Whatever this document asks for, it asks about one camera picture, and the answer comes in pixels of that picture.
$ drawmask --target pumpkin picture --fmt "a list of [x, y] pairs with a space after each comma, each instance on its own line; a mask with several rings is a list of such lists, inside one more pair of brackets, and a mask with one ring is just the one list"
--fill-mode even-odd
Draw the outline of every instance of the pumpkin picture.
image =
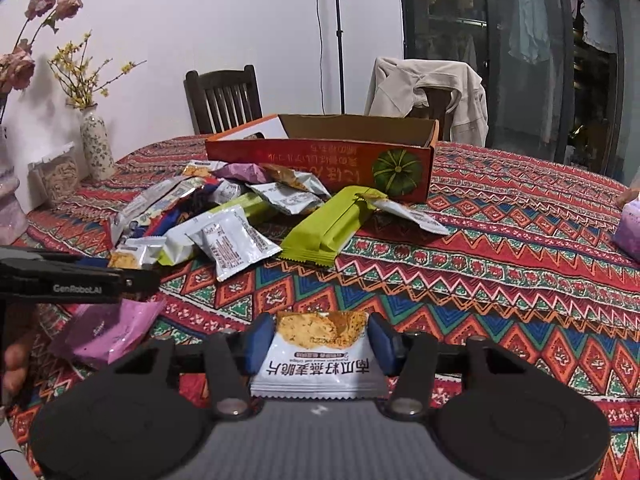
[[402, 149], [380, 153], [373, 163], [372, 170], [376, 187], [389, 196], [411, 193], [422, 179], [420, 159]]

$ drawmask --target patterned tablecloth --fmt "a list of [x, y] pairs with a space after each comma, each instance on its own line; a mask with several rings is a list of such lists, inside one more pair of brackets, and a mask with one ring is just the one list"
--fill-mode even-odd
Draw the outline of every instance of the patterned tablecloth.
[[[202, 137], [137, 150], [112, 180], [83, 186], [54, 212], [32, 212], [18, 243], [106, 256], [105, 219], [190, 158], [206, 158]], [[332, 270], [272, 259], [217, 284], [212, 264], [199, 258], [164, 280], [160, 294], [167, 305], [152, 334], [191, 342], [220, 328], [241, 329], [264, 311], [354, 308], [450, 343], [485, 335], [596, 402], [611, 426], [599, 478], [638, 480], [640, 266], [609, 241], [620, 219], [611, 204], [622, 186], [574, 168], [456, 144], [440, 145], [434, 166], [423, 207], [451, 227], [449, 237], [376, 214]], [[260, 230], [278, 241], [291, 220], [276, 218]], [[88, 374], [47, 352], [69, 310], [39, 307], [30, 404], [11, 414], [36, 471], [31, 420], [44, 402]], [[456, 377], [438, 377], [434, 405], [460, 387]], [[194, 402], [207, 397], [198, 376], [183, 380], [181, 390]]]

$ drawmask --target purple package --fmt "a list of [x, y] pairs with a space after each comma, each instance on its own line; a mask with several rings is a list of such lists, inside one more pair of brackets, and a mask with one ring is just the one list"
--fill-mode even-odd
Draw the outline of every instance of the purple package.
[[273, 179], [257, 164], [227, 164], [213, 172], [215, 176], [234, 178], [249, 184], [267, 184]]
[[620, 224], [612, 239], [626, 254], [640, 262], [640, 199], [622, 208]]
[[68, 361], [102, 368], [133, 350], [164, 309], [164, 300], [82, 304], [51, 340], [49, 351]]

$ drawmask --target cardboard box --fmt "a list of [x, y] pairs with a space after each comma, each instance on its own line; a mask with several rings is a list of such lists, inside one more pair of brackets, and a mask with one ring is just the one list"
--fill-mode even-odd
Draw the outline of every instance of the cardboard box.
[[205, 146], [209, 160], [310, 171], [331, 192], [358, 184], [424, 202], [437, 139], [438, 121], [430, 119], [277, 115], [211, 136]]

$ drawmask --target white floral vase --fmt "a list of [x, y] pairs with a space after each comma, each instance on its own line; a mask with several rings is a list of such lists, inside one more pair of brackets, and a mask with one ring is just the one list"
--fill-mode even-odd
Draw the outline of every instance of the white floral vase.
[[6, 130], [0, 124], [0, 245], [14, 243], [27, 230], [29, 222], [15, 197], [20, 180], [14, 174], [6, 148]]
[[97, 106], [93, 105], [82, 109], [80, 136], [91, 178], [107, 180], [113, 176], [116, 170], [109, 147], [107, 128], [104, 126], [102, 117], [95, 114]]

